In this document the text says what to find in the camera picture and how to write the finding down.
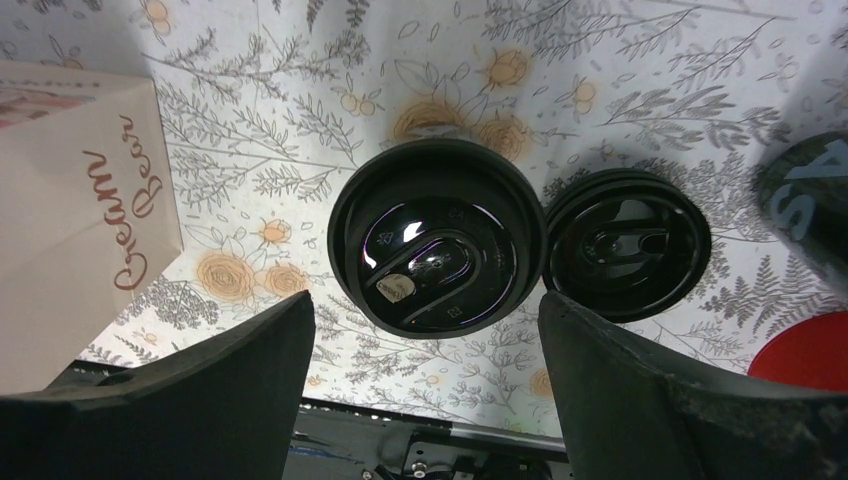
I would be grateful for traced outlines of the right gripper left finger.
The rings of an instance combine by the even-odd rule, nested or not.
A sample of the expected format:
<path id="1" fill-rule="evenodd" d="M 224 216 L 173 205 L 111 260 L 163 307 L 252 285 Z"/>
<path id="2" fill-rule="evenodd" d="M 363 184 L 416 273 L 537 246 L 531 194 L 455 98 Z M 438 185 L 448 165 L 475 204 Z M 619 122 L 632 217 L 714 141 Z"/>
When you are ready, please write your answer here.
<path id="1" fill-rule="evenodd" d="M 5 479 L 279 479 L 315 337 L 302 291 L 95 385 L 1 400 Z"/>

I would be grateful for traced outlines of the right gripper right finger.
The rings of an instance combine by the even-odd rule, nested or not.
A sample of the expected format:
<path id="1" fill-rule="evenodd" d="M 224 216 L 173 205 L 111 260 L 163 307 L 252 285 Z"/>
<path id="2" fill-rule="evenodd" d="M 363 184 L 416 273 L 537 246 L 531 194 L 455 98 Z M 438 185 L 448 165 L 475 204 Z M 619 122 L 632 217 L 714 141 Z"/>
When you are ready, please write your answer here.
<path id="1" fill-rule="evenodd" d="M 556 292 L 539 305 L 578 479 L 843 479 L 847 398 L 708 365 Z"/>

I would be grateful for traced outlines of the brown paper bag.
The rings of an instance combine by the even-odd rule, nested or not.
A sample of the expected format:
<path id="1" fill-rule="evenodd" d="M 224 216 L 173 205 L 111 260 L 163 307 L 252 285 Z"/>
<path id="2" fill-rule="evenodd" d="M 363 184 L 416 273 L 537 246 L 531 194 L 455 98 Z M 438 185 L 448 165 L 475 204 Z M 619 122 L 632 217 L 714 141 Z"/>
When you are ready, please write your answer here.
<path id="1" fill-rule="evenodd" d="M 1 391 L 47 387 L 181 253 L 154 83 L 1 64 Z"/>

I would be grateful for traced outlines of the black coffee cup lid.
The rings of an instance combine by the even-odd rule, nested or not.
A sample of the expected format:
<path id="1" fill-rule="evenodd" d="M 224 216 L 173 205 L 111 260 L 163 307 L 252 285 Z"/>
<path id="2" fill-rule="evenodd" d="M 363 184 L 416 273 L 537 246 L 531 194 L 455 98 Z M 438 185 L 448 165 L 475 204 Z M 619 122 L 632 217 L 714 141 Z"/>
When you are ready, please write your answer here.
<path id="1" fill-rule="evenodd" d="M 455 338 L 512 313 L 548 254 L 542 206 L 502 155 L 466 140 L 394 146 L 346 182 L 327 225 L 336 280 L 379 328 Z"/>

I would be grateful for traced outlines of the stack of black cups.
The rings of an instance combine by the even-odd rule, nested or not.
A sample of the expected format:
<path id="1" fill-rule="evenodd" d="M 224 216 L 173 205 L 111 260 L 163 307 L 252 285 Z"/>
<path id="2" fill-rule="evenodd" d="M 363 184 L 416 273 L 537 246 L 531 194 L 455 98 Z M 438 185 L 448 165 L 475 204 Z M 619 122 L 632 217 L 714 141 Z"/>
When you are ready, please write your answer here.
<path id="1" fill-rule="evenodd" d="M 847 298 L 847 132 L 806 138 L 756 181 L 766 225 L 832 292 Z"/>

